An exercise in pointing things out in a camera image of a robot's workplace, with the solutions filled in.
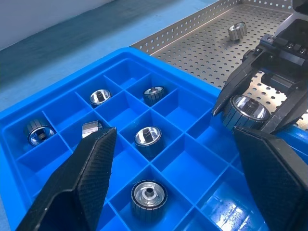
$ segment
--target perforated metal tray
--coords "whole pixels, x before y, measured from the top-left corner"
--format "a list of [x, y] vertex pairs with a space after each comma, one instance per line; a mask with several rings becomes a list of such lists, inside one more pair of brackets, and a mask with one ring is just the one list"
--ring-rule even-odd
[[[219, 0], [132, 47], [222, 89], [244, 53], [265, 33], [274, 34], [292, 12], [291, 0]], [[247, 24], [248, 34], [231, 41], [227, 29], [237, 22]], [[259, 72], [253, 77], [245, 95], [273, 112], [286, 96], [261, 83], [261, 76]], [[308, 131], [307, 112], [294, 125]]]

